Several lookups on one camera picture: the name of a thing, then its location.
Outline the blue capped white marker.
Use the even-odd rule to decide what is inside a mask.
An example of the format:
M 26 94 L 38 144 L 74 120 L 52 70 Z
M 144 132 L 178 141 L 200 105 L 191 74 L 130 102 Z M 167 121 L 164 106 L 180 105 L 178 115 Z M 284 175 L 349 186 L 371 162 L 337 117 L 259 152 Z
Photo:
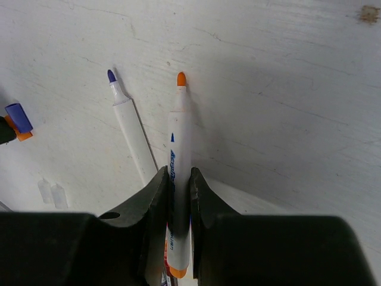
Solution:
M 107 71 L 109 85 L 113 91 L 115 112 L 120 129 L 129 147 L 132 159 L 144 186 L 148 185 L 157 173 L 157 166 L 140 122 L 133 99 L 121 88 L 112 70 Z

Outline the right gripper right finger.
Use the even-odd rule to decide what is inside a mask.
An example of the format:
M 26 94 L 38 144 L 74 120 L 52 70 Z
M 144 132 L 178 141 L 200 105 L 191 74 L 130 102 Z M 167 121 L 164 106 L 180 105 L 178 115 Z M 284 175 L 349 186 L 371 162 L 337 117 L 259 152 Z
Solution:
M 337 216 L 244 215 L 193 168 L 193 276 L 199 285 L 375 285 L 360 243 Z

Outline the orange capped white marker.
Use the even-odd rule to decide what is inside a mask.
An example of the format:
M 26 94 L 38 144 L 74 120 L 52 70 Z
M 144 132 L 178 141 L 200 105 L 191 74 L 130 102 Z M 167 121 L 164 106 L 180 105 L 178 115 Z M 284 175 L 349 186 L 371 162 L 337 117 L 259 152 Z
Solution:
M 168 115 L 168 175 L 167 263 L 170 273 L 182 279 L 190 257 L 191 176 L 191 103 L 184 72 L 177 75 L 173 109 Z

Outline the blue marker cap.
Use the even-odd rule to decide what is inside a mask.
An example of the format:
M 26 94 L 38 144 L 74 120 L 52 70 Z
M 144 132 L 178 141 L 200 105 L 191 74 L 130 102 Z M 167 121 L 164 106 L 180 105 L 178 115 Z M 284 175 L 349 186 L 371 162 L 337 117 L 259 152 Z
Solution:
M 5 107 L 7 114 L 20 133 L 29 133 L 33 126 L 20 103 L 13 103 Z

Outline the clear pen cap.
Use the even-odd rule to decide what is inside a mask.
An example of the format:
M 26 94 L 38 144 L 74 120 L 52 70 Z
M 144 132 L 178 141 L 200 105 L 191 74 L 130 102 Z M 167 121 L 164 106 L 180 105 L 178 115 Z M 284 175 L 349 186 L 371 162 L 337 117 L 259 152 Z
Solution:
M 62 186 L 56 184 L 51 187 L 51 194 L 54 205 L 57 209 L 66 210 L 68 209 L 67 198 L 65 190 Z
M 46 179 L 41 179 L 38 182 L 39 192 L 45 204 L 52 204 L 53 198 L 51 193 L 51 184 Z

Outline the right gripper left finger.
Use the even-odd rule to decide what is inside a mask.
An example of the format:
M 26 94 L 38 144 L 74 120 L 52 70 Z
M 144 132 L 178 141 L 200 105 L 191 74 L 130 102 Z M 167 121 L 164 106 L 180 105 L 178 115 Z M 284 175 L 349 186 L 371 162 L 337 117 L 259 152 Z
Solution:
M 100 216 L 2 212 L 2 285 L 160 285 L 168 171 Z

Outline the orange marker cap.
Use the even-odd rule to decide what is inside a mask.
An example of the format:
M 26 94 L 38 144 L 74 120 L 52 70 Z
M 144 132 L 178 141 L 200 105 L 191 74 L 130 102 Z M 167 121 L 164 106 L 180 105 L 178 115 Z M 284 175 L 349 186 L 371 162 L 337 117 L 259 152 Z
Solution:
M 15 134 L 17 135 L 17 139 L 21 142 L 21 141 L 24 141 L 24 140 L 27 140 L 29 138 L 31 138 L 33 136 L 33 134 L 31 132 L 28 132 L 28 133 L 20 133 L 16 127 L 16 125 L 14 124 L 13 120 L 10 118 L 9 115 L 5 116 L 5 121 L 7 122 L 7 124 L 14 130 Z

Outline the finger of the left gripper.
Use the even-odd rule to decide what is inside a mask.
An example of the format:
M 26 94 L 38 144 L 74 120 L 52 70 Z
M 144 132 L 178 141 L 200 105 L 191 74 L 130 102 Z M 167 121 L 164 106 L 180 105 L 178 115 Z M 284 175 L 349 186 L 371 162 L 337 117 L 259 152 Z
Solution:
M 7 144 L 17 138 L 15 130 L 7 123 L 4 117 L 0 117 L 0 144 Z

